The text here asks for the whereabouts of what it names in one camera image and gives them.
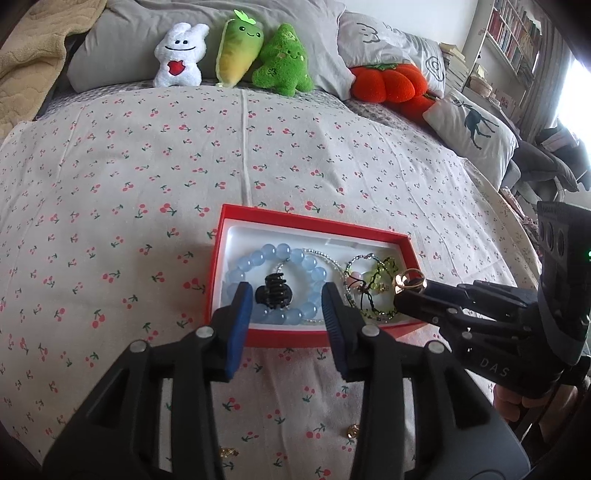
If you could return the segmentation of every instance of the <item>cherry print fabric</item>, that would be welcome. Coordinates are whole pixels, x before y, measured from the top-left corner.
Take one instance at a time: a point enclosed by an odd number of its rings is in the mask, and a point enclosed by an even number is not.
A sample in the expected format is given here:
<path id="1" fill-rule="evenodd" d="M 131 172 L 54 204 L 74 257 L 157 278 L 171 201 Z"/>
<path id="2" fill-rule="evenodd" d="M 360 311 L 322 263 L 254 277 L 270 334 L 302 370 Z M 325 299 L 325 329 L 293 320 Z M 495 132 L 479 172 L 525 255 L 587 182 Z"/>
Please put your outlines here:
<path id="1" fill-rule="evenodd" d="M 320 92 L 71 103 L 0 148 L 0 420 L 39 460 L 130 342 L 171 342 L 203 321 L 223 203 L 406 233 L 427 277 L 449 284 L 536 287 L 508 205 L 408 122 L 387 127 Z M 432 338 L 425 327 L 405 340 Z M 228 478 L 346 478 L 362 387 L 324 349 L 246 349 L 242 362 L 214 387 L 220 443 L 240 452 Z"/>

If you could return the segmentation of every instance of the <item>woven basket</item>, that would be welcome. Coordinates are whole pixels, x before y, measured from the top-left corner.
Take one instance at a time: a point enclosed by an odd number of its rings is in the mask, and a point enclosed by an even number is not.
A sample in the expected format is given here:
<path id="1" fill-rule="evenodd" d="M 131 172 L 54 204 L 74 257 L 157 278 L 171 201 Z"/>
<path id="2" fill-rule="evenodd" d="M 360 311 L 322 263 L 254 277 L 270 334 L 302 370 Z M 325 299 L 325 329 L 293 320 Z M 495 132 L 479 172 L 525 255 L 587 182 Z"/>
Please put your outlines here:
<path id="1" fill-rule="evenodd" d="M 474 90 L 484 98 L 488 98 L 492 93 L 492 87 L 479 77 L 470 77 L 470 90 Z"/>

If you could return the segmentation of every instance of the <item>yellow and green plush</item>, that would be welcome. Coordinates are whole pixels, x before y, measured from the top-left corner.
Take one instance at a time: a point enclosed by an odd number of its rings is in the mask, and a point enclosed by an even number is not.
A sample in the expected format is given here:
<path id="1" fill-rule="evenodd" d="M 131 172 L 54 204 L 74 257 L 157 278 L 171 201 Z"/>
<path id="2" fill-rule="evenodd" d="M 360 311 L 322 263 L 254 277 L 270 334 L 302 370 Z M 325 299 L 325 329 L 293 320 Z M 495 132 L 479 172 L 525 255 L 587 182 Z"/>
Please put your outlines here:
<path id="1" fill-rule="evenodd" d="M 260 88 L 273 88 L 277 93 L 294 96 L 296 90 L 310 92 L 314 83 L 308 75 L 308 55 L 289 23 L 279 26 L 265 45 L 259 59 L 263 66 L 252 74 L 252 83 Z"/>
<path id="2" fill-rule="evenodd" d="M 229 88 L 240 82 L 258 57 L 264 40 L 255 20 L 242 11 L 234 10 L 234 13 L 237 18 L 224 25 L 216 62 L 218 86 Z"/>

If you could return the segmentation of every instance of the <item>silver screw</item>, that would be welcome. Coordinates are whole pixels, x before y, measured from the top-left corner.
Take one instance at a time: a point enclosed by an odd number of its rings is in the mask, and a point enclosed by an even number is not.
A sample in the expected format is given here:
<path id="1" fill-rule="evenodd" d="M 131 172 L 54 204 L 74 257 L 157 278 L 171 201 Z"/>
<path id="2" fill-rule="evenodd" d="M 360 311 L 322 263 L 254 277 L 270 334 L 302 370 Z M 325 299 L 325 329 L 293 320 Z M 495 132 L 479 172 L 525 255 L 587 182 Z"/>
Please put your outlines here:
<path id="1" fill-rule="evenodd" d="M 129 350 L 133 353 L 141 353 L 146 350 L 146 342 L 143 340 L 136 340 L 129 346 Z"/>
<path id="2" fill-rule="evenodd" d="M 443 353 L 445 351 L 445 345 L 438 341 L 429 342 L 428 348 L 431 353 Z"/>
<path id="3" fill-rule="evenodd" d="M 199 338 L 211 338 L 213 334 L 214 330 L 209 325 L 199 327 L 197 330 L 195 330 L 195 335 L 197 335 Z"/>
<path id="4" fill-rule="evenodd" d="M 366 337 L 377 337 L 379 335 L 379 328 L 375 325 L 364 325 L 361 329 L 361 333 Z"/>

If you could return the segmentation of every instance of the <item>red heart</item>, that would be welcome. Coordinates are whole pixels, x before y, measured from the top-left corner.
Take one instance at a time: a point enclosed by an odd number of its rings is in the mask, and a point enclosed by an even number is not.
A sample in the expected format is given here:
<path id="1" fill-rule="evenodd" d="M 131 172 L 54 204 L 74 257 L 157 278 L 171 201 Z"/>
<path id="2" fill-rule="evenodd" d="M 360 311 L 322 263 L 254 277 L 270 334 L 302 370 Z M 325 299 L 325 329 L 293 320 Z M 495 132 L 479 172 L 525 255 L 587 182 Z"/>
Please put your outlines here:
<path id="1" fill-rule="evenodd" d="M 184 70 L 182 60 L 171 60 L 168 62 L 168 71 L 171 75 L 177 76 Z"/>

